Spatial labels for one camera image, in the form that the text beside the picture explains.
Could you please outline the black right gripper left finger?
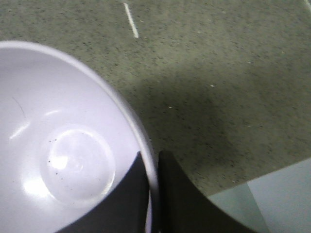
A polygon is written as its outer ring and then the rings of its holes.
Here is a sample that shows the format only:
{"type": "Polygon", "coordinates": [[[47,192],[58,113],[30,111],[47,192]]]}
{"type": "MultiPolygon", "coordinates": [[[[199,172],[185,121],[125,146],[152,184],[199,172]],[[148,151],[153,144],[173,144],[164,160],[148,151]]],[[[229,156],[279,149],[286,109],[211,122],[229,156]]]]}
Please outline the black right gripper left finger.
{"type": "Polygon", "coordinates": [[[60,233],[149,233],[149,183],[140,152],[114,190],[60,233]]]}

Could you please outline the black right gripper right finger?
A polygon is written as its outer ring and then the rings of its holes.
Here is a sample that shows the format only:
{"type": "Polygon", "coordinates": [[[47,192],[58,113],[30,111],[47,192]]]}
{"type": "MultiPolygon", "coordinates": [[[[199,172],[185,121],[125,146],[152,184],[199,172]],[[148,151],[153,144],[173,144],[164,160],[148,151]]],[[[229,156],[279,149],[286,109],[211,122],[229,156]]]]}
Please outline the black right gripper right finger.
{"type": "Polygon", "coordinates": [[[163,233],[252,232],[205,197],[170,151],[159,153],[158,179],[163,233]]]}

